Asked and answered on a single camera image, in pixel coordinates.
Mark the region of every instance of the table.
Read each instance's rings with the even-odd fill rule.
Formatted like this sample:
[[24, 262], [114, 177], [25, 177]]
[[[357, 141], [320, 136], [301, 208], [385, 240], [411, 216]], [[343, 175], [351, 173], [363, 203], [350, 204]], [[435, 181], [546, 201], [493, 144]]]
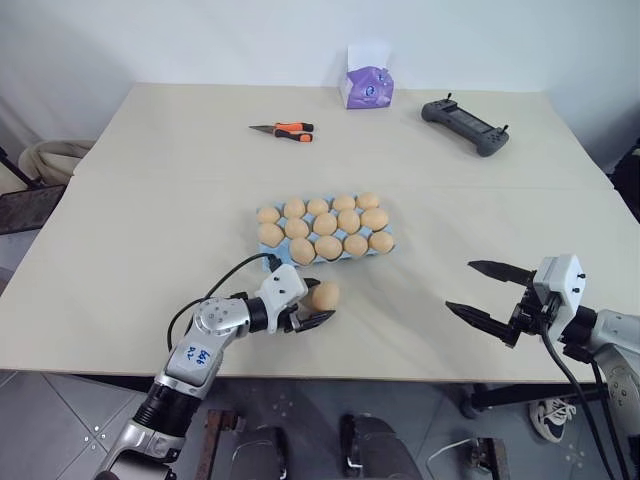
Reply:
[[[542, 94], [457, 95], [512, 125], [487, 159], [419, 118], [441, 96], [398, 91], [390, 109], [345, 111], [326, 88], [136, 86], [0, 297], [0, 368], [154, 374], [173, 313], [257, 250], [256, 206], [366, 189], [388, 207], [397, 249], [308, 268], [339, 282], [338, 313], [310, 332], [235, 342], [221, 374], [563, 380], [538, 338], [508, 349], [444, 300], [507, 320], [522, 288], [466, 262], [536, 268], [573, 252], [585, 305], [637, 312], [638, 224]], [[296, 120], [317, 125], [312, 144], [246, 128]], [[246, 267], [224, 292], [253, 293], [264, 275]]]

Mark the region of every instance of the egg carton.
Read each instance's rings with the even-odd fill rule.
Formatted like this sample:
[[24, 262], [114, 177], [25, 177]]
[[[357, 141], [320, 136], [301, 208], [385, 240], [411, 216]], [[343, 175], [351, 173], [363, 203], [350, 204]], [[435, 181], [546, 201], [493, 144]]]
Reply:
[[[334, 197], [323, 197], [327, 203], [329, 205], [333, 204], [333, 199]], [[280, 212], [280, 219], [276, 222], [276, 225], [278, 225], [283, 231], [284, 231], [284, 226], [287, 223], [287, 219], [283, 216], [283, 212], [284, 212], [284, 203], [283, 202], [278, 202], [278, 203], [274, 203], [272, 206], [277, 208], [278, 211]], [[358, 215], [361, 215], [362, 212], [364, 212], [364, 209], [360, 208], [360, 207], [356, 207], [354, 208], [355, 212]], [[333, 215], [334, 217], [338, 217], [338, 212], [335, 209], [330, 209], [329, 213], [331, 215]], [[313, 221], [315, 220], [317, 215], [313, 215], [309, 212], [305, 213], [301, 218], [302, 220], [304, 220], [305, 222], [307, 222], [307, 225], [309, 225], [309, 230], [311, 231], [311, 233], [309, 235], [307, 235], [307, 237], [305, 237], [307, 240], [309, 240], [311, 242], [311, 244], [315, 244], [315, 241], [321, 237], [321, 235], [318, 235], [317, 233], [315, 233], [312, 230], [313, 227]], [[390, 235], [393, 235], [393, 230], [391, 229], [391, 224], [387, 224], [382, 230], [376, 230], [377, 232], [387, 232]], [[333, 232], [332, 237], [337, 238], [338, 240], [340, 240], [340, 243], [344, 242], [344, 239], [347, 238], [349, 235], [361, 235], [363, 236], [366, 240], [367, 240], [367, 244], [369, 243], [369, 237], [371, 236], [371, 234], [373, 234], [374, 231], [371, 230], [369, 227], [363, 227], [360, 226], [360, 229], [358, 231], [356, 231], [353, 234], [349, 234], [347, 232], [345, 232], [344, 230], [341, 230], [340, 228], [338, 228], [335, 232]], [[346, 252], [346, 251], [342, 251], [342, 253], [340, 254], [339, 257], [334, 258], [333, 260], [327, 260], [324, 257], [321, 257], [320, 255], [316, 254], [315, 258], [313, 259], [313, 261], [309, 264], [309, 265], [301, 265], [300, 263], [296, 262], [293, 260], [293, 258], [291, 258], [291, 254], [289, 253], [289, 244], [291, 243], [291, 240], [289, 237], [285, 236], [284, 239], [275, 247], [270, 247], [268, 245], [265, 245], [264, 243], [258, 242], [258, 250], [260, 253], [273, 253], [275, 255], [278, 256], [278, 258], [280, 260], [282, 260], [282, 263], [287, 263], [289, 265], [293, 265], [296, 268], [304, 268], [304, 267], [310, 267], [311, 265], [317, 264], [317, 263], [334, 263], [334, 262], [338, 262], [340, 260], [347, 260], [347, 259], [358, 259], [358, 258], [362, 258], [364, 256], [370, 256], [370, 255], [380, 255], [380, 252], [378, 252], [377, 250], [374, 250], [373, 248], [369, 247], [369, 250], [367, 250], [363, 255], [357, 257], [354, 255], [351, 255], [350, 253]], [[394, 245], [393, 248], [387, 252], [390, 253], [391, 251], [395, 250], [396, 246]], [[266, 258], [262, 259], [262, 268], [265, 272], [269, 272], [269, 261]]]

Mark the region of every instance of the game controller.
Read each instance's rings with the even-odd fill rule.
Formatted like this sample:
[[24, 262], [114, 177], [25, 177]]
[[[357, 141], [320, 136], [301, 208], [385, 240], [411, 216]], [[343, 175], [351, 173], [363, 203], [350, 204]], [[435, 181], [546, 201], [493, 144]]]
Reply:
[[509, 140], [508, 125], [492, 127], [478, 117], [458, 107], [451, 94], [443, 100], [430, 102], [422, 107], [422, 118], [427, 122], [438, 122], [476, 145], [481, 157], [488, 157], [500, 150]]

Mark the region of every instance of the egg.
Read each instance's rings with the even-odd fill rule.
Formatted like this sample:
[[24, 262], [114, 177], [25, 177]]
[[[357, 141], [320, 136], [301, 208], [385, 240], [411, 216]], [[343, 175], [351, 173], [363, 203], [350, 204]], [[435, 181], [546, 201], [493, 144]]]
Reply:
[[381, 208], [372, 208], [362, 212], [360, 222], [373, 231], [382, 230], [389, 223], [389, 216]]
[[282, 229], [273, 223], [261, 223], [258, 227], [258, 238], [260, 243], [268, 247], [277, 247], [284, 238]]
[[319, 312], [335, 310], [340, 300], [340, 287], [333, 282], [322, 282], [311, 292], [311, 305]]
[[360, 229], [360, 216], [355, 210], [342, 210], [338, 214], [338, 228], [347, 233], [356, 233]]
[[316, 253], [327, 260], [335, 260], [342, 253], [340, 240], [329, 235], [318, 238], [314, 243], [314, 247]]
[[338, 221], [330, 213], [321, 213], [313, 222], [313, 231], [318, 235], [331, 235], [337, 227]]
[[307, 211], [302, 199], [294, 197], [287, 200], [284, 205], [284, 216], [287, 218], [300, 218]]
[[351, 195], [338, 195], [333, 199], [334, 210], [348, 210], [356, 208], [356, 201]]
[[380, 206], [380, 199], [378, 199], [378, 196], [375, 193], [361, 193], [360, 195], [358, 195], [356, 205], [358, 205], [363, 210], [369, 210], [370, 208], [376, 208]]
[[369, 244], [362, 235], [349, 235], [344, 239], [344, 250], [354, 257], [361, 257], [369, 250]]
[[305, 238], [309, 235], [309, 226], [301, 218], [290, 218], [284, 226], [284, 233], [289, 238]]
[[306, 238], [294, 238], [291, 240], [289, 253], [293, 261], [300, 265], [309, 265], [316, 258], [313, 245]]
[[258, 211], [258, 223], [276, 223], [280, 212], [275, 207], [263, 207]]
[[314, 198], [307, 203], [307, 212], [311, 215], [320, 215], [329, 211], [329, 204], [322, 198]]
[[393, 237], [387, 232], [376, 232], [369, 237], [369, 245], [380, 253], [389, 253], [393, 248]]

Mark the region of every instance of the white cable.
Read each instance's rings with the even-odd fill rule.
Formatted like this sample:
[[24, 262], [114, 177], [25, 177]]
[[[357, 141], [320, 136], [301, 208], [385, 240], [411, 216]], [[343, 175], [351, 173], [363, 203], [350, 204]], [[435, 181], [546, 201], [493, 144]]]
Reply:
[[455, 443], [451, 443], [445, 447], [442, 447], [440, 450], [438, 450], [437, 452], [435, 452], [433, 455], [431, 455], [429, 458], [427, 458], [427, 463], [426, 463], [426, 467], [427, 467], [427, 472], [429, 472], [429, 475], [431, 475], [431, 478], [433, 480], [436, 480], [436, 476], [433, 474], [433, 472], [431, 471], [431, 467], [429, 467], [429, 464], [431, 463], [431, 461], [436, 458], [438, 455], [440, 455], [443, 452], [446, 452], [447, 450], [450, 450], [452, 448], [456, 448], [459, 447], [460, 445], [464, 445], [465, 443], [470, 442], [471, 440], [473, 440], [474, 438], [466, 438], [464, 440], [460, 440], [459, 442], [455, 442]]

